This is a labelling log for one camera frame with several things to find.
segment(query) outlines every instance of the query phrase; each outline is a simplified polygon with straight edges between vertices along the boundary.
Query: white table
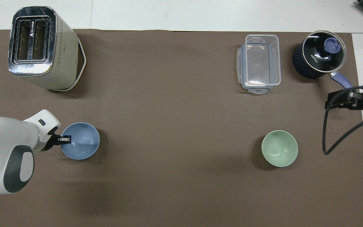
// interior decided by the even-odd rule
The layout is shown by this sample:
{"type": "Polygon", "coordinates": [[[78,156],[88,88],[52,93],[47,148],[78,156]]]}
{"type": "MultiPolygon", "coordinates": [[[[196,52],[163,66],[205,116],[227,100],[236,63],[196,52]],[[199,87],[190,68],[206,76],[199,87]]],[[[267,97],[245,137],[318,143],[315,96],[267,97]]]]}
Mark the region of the white table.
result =
{"type": "Polygon", "coordinates": [[[0,0],[0,29],[16,10],[50,6],[73,29],[353,33],[363,85],[363,13],[355,0],[0,0]]]}

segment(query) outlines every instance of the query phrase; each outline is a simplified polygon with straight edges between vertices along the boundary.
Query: purple handle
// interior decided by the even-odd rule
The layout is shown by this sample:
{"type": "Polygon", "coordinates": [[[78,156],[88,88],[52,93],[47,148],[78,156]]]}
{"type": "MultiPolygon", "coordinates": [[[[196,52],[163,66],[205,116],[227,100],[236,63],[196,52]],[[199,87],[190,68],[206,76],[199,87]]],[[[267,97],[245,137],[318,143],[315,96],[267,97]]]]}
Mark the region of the purple handle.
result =
{"type": "Polygon", "coordinates": [[[338,71],[331,72],[331,73],[329,73],[329,75],[330,75],[331,79],[333,79],[337,83],[341,84],[341,86],[343,86],[345,89],[353,87],[351,82],[338,71]]]}

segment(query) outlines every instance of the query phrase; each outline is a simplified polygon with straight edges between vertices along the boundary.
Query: saucepan lid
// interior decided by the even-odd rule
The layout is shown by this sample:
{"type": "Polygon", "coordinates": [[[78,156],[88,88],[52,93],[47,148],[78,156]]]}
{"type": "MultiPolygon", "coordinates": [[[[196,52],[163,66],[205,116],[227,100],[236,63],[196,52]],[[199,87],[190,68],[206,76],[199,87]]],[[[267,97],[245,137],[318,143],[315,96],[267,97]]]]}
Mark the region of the saucepan lid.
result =
{"type": "Polygon", "coordinates": [[[338,70],[347,56],[343,41],[336,34],[316,31],[302,44],[302,55],[313,69],[329,73],[338,70]]]}

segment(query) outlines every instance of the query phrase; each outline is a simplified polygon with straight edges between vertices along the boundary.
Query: blue bowl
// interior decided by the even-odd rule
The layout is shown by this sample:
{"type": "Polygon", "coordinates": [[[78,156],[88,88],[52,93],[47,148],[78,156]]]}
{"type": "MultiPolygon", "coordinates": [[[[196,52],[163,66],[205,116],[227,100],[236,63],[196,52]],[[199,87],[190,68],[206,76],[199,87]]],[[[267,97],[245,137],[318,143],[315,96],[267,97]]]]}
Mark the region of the blue bowl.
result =
{"type": "Polygon", "coordinates": [[[70,144],[61,144],[62,152],[69,158],[82,160],[91,157],[99,147],[100,137],[95,127],[85,122],[74,123],[62,132],[70,135],[70,144]]]}

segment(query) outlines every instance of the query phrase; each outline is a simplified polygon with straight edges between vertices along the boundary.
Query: lid knob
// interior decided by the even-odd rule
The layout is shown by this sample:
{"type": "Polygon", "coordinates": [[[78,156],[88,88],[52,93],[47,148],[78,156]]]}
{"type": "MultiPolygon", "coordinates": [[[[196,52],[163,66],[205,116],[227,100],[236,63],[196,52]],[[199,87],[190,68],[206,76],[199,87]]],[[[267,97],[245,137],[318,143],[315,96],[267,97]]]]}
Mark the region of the lid knob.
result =
{"type": "Polygon", "coordinates": [[[335,54],[341,50],[341,45],[336,38],[327,38],[324,41],[324,50],[331,54],[335,54]]]}

